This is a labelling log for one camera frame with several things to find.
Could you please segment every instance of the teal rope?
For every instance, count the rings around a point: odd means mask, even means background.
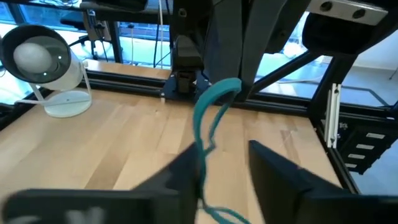
[[[195,142],[197,145],[197,149],[199,150],[199,159],[200,159],[200,179],[199,179],[199,184],[200,184],[200,192],[199,192],[199,197],[203,203],[203,209],[205,210],[206,213],[211,215],[215,221],[217,221],[220,224],[234,224],[233,222],[223,218],[219,213],[227,213],[235,218],[237,218],[239,221],[241,221],[244,224],[250,224],[249,221],[247,221],[244,217],[242,217],[240,214],[237,212],[230,210],[228,208],[222,208],[222,207],[211,207],[206,203],[205,200],[205,193],[204,193],[204,188],[205,188],[205,181],[206,181],[206,172],[207,172],[207,167],[206,167],[206,156],[211,153],[215,147],[216,143],[214,141],[214,133],[216,131],[217,125],[220,122],[221,118],[223,117],[225,111],[231,106],[231,102],[224,104],[221,109],[218,111],[213,124],[211,124],[210,131],[208,138],[210,140],[210,145],[207,149],[204,149],[203,147],[203,141],[200,138],[200,126],[201,126],[201,121],[202,117],[206,112],[207,107],[212,105],[219,97],[227,94],[227,93],[233,93],[233,98],[241,91],[241,80],[238,78],[228,78],[222,81],[219,81],[218,83],[214,84],[211,86],[209,89],[207,89],[198,99],[195,109],[193,110],[193,135],[195,137]]]

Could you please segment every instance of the white lamp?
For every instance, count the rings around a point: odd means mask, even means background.
[[[44,26],[19,26],[1,41],[1,60],[9,73],[30,83],[37,101],[19,100],[44,106],[56,118],[67,118],[91,106],[91,90],[84,64],[65,40]],[[73,90],[85,79],[87,91]],[[37,86],[60,93],[45,100]]]

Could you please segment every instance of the lamp base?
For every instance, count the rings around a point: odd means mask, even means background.
[[[48,100],[45,112],[54,118],[69,118],[86,111],[91,106],[91,96],[85,91],[64,91]]]

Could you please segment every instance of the metal plate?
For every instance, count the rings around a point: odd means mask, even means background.
[[[388,11],[381,7],[347,0],[312,0],[307,10],[371,26],[377,25],[388,14]]]

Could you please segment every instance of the wooden table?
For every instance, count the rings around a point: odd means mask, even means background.
[[[90,61],[90,69],[166,78],[169,71]],[[0,132],[0,196],[26,188],[131,189],[193,141],[192,105],[93,91],[93,105],[73,118],[47,116],[35,106]],[[207,133],[218,108],[203,121]],[[208,158],[206,197],[262,223],[247,166],[255,139],[339,185],[307,118],[231,108]],[[201,210],[198,223],[214,223]]]

